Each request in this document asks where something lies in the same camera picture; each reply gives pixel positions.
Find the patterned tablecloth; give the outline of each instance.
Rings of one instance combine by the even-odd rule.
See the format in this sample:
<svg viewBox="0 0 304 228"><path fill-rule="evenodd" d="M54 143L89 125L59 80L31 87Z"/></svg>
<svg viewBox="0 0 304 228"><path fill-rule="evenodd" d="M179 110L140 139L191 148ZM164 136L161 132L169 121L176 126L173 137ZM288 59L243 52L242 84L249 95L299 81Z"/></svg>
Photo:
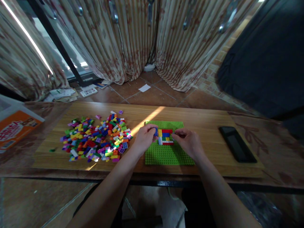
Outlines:
<svg viewBox="0 0 304 228"><path fill-rule="evenodd" d="M32 168L32 155L58 123L71 103L27 102L26 107L45 118L10 150L0 155L1 177L101 180L108 172ZM265 166L264 178L225 178L229 183L304 189L304 147L279 121L229 112ZM198 176L133 174L132 180L198 181Z"/></svg>

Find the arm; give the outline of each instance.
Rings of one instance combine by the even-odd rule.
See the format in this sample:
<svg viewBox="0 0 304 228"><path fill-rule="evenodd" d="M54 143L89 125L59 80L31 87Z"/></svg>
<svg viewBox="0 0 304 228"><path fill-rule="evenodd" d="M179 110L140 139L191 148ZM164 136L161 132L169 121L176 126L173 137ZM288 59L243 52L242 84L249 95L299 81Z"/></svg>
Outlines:
<svg viewBox="0 0 304 228"><path fill-rule="evenodd" d="M111 227L134 167L152 141L158 139L153 136L154 127L157 126L148 124L139 129L133 146L85 201L67 228L100 227L101 224Z"/></svg>
<svg viewBox="0 0 304 228"><path fill-rule="evenodd" d="M204 153L198 134L182 128L172 137L199 169L217 227L261 227Z"/></svg>

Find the curtain hook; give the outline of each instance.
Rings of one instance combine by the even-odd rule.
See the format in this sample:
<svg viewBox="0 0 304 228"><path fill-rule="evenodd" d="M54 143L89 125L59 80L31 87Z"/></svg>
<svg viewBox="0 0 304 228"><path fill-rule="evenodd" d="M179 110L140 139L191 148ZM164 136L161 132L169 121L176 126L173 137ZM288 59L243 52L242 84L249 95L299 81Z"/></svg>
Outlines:
<svg viewBox="0 0 304 228"><path fill-rule="evenodd" d="M187 14L186 14L186 19L185 22L183 24L183 30L187 30L187 28L190 25L190 21L194 12L194 5L196 4L196 0L189 0L188 1L188 8L187 8Z"/></svg>
<svg viewBox="0 0 304 228"><path fill-rule="evenodd" d="M113 23L118 24L118 13L114 0L109 1L109 8L110 8L111 18Z"/></svg>
<svg viewBox="0 0 304 228"><path fill-rule="evenodd" d="M78 16L83 16L83 10L82 10L79 0L75 0L77 6L75 6L74 3L71 2L71 0L69 0L69 2L70 2L70 5L71 5L74 13L76 13Z"/></svg>
<svg viewBox="0 0 304 228"><path fill-rule="evenodd" d="M152 8L154 0L148 0L148 26L150 27L152 25Z"/></svg>
<svg viewBox="0 0 304 228"><path fill-rule="evenodd" d="M220 34L223 34L227 31L237 11L238 11L238 0L231 0L227 7L226 16L224 17L223 22L221 23L218 29Z"/></svg>
<svg viewBox="0 0 304 228"><path fill-rule="evenodd" d="M52 11L52 13L53 13L53 16L51 16L47 10L44 10L44 13L45 13L49 18L51 18L52 20L56 20L56 19L57 19L57 13L56 13L56 11L54 10L54 8L53 8L52 6L50 6L50 9L51 9L51 11Z"/></svg>

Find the hand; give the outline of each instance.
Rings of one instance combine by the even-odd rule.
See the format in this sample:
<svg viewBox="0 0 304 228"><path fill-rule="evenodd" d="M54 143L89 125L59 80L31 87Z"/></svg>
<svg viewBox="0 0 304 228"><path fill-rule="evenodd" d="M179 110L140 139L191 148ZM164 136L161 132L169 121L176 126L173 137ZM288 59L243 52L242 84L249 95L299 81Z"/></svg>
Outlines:
<svg viewBox="0 0 304 228"><path fill-rule="evenodd" d="M155 128L158 128L158 126L154 124L147 124L141 127L137 132L137 136L134 144L132 145L132 149L138 151L140 155L143 155L151 143L155 142L155 140L158 140L158 137L154 136L156 132Z"/></svg>
<svg viewBox="0 0 304 228"><path fill-rule="evenodd" d="M205 155L204 149L200 142L200 137L195 131L186 128L177 129L172 138L176 140L182 149L196 161L198 155Z"/></svg>

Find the yellow lego brick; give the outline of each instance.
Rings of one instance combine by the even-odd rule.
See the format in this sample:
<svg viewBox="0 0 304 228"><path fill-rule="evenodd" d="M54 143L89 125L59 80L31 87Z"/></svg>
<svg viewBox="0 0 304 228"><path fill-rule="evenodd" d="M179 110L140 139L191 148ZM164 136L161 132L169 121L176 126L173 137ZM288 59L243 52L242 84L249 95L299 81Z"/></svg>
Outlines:
<svg viewBox="0 0 304 228"><path fill-rule="evenodd" d="M113 155L113 151L108 152L108 153L105 153L104 155L105 155L106 157L112 156L112 155Z"/></svg>
<svg viewBox="0 0 304 228"><path fill-rule="evenodd" d="M162 131L158 130L158 137L162 137Z"/></svg>

